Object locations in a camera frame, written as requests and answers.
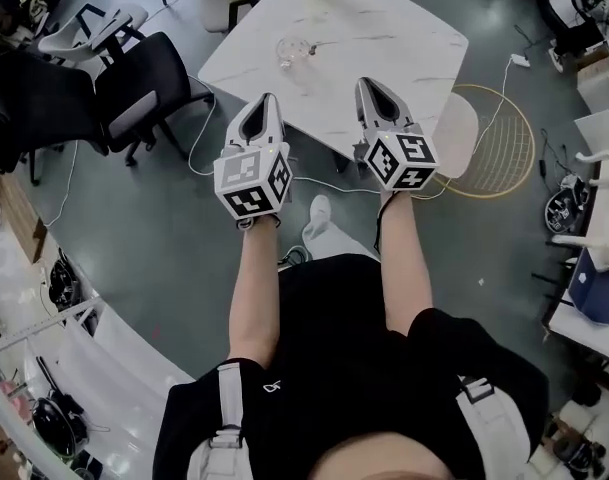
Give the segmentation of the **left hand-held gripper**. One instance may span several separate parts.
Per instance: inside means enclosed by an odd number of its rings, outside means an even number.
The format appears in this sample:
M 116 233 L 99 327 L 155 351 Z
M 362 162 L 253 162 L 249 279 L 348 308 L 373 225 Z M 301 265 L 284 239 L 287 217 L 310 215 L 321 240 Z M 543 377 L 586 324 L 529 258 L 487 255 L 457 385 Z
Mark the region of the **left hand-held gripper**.
M 226 145 L 261 145 L 283 139 L 284 124 L 277 97 L 270 92 L 249 102 L 229 123 Z M 276 215 L 290 190 L 293 172 L 290 145 L 279 142 L 250 147 L 214 162 L 214 190 L 237 224 L 248 225 L 264 215 Z

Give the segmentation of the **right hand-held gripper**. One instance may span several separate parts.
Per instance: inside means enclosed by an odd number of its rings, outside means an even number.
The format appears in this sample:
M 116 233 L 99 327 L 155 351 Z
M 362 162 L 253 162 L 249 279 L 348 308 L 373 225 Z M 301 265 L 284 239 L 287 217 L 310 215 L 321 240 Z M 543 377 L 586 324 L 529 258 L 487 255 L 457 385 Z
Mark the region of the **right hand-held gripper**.
M 355 86 L 363 138 L 354 145 L 356 163 L 387 191 L 420 191 L 440 160 L 430 136 L 415 123 L 407 104 L 383 83 L 361 77 Z

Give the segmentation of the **person's left forearm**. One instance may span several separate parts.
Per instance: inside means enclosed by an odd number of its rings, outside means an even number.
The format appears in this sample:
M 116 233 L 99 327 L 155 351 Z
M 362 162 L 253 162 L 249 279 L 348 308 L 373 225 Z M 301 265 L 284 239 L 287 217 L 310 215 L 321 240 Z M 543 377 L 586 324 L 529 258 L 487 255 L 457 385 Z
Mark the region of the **person's left forearm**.
M 231 359 L 270 365 L 280 336 L 277 221 L 261 216 L 245 231 L 233 292 L 229 343 Z

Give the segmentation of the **white marble table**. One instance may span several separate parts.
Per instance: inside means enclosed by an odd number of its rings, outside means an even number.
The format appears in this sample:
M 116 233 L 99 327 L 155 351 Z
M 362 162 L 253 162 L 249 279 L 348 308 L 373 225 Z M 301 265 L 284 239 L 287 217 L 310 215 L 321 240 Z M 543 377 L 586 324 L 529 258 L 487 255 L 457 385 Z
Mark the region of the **white marble table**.
M 299 37 L 322 47 L 282 70 L 276 45 Z M 260 0 L 200 69 L 210 87 L 249 102 L 271 92 L 291 127 L 332 150 L 343 172 L 362 134 L 355 85 L 392 89 L 432 134 L 463 63 L 467 39 L 410 0 Z

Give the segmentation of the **grey round stool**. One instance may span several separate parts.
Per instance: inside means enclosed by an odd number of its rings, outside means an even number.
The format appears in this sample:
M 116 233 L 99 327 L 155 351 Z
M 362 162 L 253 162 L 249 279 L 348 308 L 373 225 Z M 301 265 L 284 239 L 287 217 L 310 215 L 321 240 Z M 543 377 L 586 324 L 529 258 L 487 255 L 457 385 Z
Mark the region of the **grey round stool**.
M 228 33 L 259 0 L 200 0 L 200 19 L 210 33 Z

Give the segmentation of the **black office chair grey seat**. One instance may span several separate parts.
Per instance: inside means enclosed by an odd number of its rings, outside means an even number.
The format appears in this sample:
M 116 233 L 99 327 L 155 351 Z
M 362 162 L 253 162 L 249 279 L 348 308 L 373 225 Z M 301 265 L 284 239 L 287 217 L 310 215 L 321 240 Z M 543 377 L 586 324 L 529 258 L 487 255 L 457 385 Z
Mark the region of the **black office chair grey seat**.
M 136 164 L 135 151 L 156 144 L 159 127 L 183 159 L 188 158 L 166 119 L 193 102 L 215 103 L 215 96 L 192 79 L 170 38 L 156 32 L 138 41 L 98 75 L 94 84 L 107 148 L 127 152 L 125 164 Z

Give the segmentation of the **black round marker device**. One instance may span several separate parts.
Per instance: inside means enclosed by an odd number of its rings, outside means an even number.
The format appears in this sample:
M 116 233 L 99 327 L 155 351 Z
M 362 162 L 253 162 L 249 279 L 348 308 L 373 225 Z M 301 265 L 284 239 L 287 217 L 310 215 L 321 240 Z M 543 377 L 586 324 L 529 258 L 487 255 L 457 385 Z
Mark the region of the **black round marker device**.
M 560 182 L 559 190 L 545 205 L 544 220 L 554 234 L 574 229 L 590 198 L 587 184 L 577 175 L 568 174 Z

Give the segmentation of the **black mesh office chair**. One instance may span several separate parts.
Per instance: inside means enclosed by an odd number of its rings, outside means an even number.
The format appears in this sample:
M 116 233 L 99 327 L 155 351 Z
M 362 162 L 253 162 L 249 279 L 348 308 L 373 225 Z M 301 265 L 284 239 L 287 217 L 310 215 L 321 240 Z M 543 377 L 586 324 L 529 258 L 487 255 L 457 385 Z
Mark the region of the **black mesh office chair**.
M 109 153 L 91 76 L 0 45 L 0 171 L 69 141 Z

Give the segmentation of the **person's black t-shirt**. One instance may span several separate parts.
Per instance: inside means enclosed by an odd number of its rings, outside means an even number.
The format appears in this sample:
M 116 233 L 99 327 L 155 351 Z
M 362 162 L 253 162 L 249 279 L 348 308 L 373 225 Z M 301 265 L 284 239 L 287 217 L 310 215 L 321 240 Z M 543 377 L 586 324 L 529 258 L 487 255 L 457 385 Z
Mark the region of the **person's black t-shirt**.
M 340 443 L 397 433 L 461 480 L 511 480 L 540 443 L 546 376 L 476 321 L 434 305 L 389 330 L 381 260 L 343 254 L 278 270 L 266 368 L 227 359 L 169 391 L 153 480 L 307 480 Z

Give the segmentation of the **wooden low cabinet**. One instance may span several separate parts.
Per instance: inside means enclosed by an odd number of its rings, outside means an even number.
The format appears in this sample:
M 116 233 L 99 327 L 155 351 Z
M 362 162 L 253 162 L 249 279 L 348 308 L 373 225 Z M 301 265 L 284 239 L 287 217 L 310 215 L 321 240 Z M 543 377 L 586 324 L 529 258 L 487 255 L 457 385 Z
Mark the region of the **wooden low cabinet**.
M 0 201 L 20 246 L 35 264 L 41 258 L 48 231 L 13 174 L 0 174 Z

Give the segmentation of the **blue box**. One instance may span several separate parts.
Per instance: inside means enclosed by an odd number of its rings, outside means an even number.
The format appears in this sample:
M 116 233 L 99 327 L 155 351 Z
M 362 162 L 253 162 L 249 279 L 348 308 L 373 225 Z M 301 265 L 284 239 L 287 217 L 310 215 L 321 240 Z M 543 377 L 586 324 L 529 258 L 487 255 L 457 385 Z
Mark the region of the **blue box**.
M 598 271 L 587 249 L 577 259 L 568 292 L 584 317 L 598 325 L 609 325 L 609 269 Z

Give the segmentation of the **white curved desk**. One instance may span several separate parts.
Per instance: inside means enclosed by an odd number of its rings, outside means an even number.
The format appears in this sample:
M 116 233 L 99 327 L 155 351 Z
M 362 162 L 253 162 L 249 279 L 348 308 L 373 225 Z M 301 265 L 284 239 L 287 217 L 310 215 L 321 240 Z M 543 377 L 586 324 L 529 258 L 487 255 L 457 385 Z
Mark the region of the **white curved desk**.
M 151 480 L 168 392 L 191 376 L 95 297 L 0 337 L 0 360 L 21 359 L 19 385 L 0 384 L 0 426 L 47 480 L 76 480 L 72 465 L 87 452 L 99 480 Z M 52 390 L 84 410 L 88 442 L 62 460 L 39 437 L 32 408 Z

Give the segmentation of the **person's chin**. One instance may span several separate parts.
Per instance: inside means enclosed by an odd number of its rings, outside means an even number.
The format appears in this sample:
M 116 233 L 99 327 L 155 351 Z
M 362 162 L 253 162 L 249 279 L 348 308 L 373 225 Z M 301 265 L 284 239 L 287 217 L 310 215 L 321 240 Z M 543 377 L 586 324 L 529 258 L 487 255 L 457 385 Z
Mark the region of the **person's chin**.
M 421 443 L 397 433 L 373 433 L 326 452 L 309 480 L 453 480 L 453 475 Z

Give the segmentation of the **black helmet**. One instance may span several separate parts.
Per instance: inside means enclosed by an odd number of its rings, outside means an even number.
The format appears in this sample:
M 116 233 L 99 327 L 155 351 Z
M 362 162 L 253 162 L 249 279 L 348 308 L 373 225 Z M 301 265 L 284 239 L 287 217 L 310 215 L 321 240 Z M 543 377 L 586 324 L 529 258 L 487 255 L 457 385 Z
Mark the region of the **black helmet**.
M 62 460 L 72 460 L 88 442 L 84 410 L 70 395 L 52 390 L 39 397 L 32 408 L 35 431 Z

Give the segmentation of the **white frame office chair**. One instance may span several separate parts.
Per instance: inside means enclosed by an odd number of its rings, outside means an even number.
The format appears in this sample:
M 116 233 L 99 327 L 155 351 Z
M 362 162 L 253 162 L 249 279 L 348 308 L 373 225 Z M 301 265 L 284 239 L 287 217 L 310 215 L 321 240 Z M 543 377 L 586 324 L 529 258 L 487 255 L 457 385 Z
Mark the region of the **white frame office chair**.
M 37 48 L 42 54 L 72 63 L 100 57 L 109 66 L 124 55 L 123 47 L 129 40 L 145 38 L 139 29 L 147 19 L 148 12 L 136 4 L 104 12 L 87 3 L 57 31 L 42 37 Z

